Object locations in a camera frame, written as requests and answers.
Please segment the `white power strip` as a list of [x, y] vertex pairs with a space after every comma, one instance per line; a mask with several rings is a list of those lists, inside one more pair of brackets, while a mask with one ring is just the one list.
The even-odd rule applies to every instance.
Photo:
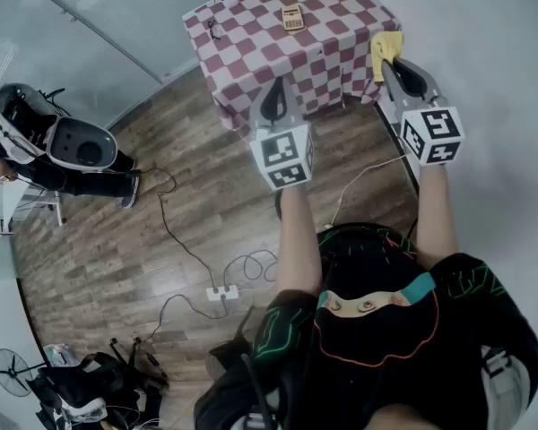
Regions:
[[211, 302], [239, 299], [239, 289], [236, 285], [209, 287], [206, 289], [206, 295]]

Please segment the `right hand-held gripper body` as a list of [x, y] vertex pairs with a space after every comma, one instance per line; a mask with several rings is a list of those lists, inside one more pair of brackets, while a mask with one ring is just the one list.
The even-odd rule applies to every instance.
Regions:
[[464, 141], [464, 129], [456, 107], [446, 99], [399, 99], [396, 117], [398, 136], [420, 166], [453, 161]]

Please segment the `red white checkered tablecloth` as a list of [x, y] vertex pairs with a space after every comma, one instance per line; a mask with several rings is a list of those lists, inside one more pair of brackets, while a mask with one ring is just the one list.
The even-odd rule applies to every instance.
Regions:
[[[305, 29], [288, 32], [282, 8], [299, 4]], [[221, 40], [210, 38], [215, 19]], [[380, 93], [370, 40], [401, 23], [378, 0], [238, 0], [232, 8], [210, 1], [183, 17], [207, 88], [224, 127], [250, 133], [250, 108], [277, 77], [292, 85], [303, 115], [347, 96], [364, 104]]]

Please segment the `white shelf unit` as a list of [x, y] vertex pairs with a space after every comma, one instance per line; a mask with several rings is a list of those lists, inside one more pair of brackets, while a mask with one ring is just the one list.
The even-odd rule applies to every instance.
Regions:
[[0, 236], [11, 235], [12, 223], [21, 221], [23, 213], [38, 208], [54, 212], [59, 227], [66, 223], [61, 194], [34, 185], [23, 177], [12, 182], [0, 182], [0, 208]]

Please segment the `black metal stand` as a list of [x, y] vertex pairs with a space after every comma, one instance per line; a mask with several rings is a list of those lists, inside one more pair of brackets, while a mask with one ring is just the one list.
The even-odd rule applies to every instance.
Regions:
[[213, 381], [220, 379], [229, 369], [238, 363], [242, 354], [249, 354], [252, 351], [252, 340], [247, 337], [247, 333], [250, 330], [246, 330], [245, 327], [255, 309], [254, 305], [248, 308], [245, 316], [239, 323], [235, 335], [230, 340], [224, 341], [208, 352], [205, 367]]

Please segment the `yellow cloth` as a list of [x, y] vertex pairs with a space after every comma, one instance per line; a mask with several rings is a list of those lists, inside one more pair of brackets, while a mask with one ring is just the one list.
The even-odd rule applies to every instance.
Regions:
[[381, 31], [370, 41], [374, 82], [383, 82], [382, 63], [392, 64], [403, 53], [404, 34], [401, 31]]

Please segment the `person's black printed shirt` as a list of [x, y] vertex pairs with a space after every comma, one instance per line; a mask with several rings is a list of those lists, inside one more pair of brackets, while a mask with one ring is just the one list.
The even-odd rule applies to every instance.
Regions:
[[195, 430], [363, 430], [405, 405], [441, 430], [510, 430], [538, 389], [538, 339], [483, 261], [431, 269], [389, 228], [318, 236], [317, 295], [281, 292], [250, 348], [195, 404]]

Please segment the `person's right forearm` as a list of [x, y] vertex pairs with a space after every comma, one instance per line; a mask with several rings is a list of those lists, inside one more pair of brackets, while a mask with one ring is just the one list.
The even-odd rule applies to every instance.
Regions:
[[420, 169], [416, 248], [426, 270], [459, 252], [445, 165]]

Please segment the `orange calculator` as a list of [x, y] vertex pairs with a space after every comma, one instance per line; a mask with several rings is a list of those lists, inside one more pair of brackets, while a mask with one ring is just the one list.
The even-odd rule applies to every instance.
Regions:
[[282, 25], [288, 32], [305, 29], [305, 22], [299, 4], [288, 5], [282, 8]]

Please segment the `person's left forearm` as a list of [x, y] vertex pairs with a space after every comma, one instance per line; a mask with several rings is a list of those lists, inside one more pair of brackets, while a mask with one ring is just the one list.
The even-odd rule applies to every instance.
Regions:
[[279, 291], [316, 295], [322, 283], [317, 232], [304, 185], [286, 187], [280, 198], [281, 236], [277, 262]]

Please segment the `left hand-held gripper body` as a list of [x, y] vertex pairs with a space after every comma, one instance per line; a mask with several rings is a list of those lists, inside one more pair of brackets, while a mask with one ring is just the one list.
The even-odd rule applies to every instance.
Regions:
[[273, 191], [312, 180], [315, 148], [310, 123], [279, 132], [257, 129], [250, 149], [262, 177]]

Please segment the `black office chair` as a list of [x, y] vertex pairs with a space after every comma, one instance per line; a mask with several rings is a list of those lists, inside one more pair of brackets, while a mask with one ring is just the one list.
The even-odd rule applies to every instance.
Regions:
[[44, 366], [28, 385], [46, 430], [158, 430], [168, 376], [136, 338], [128, 357], [97, 352], [74, 366]]

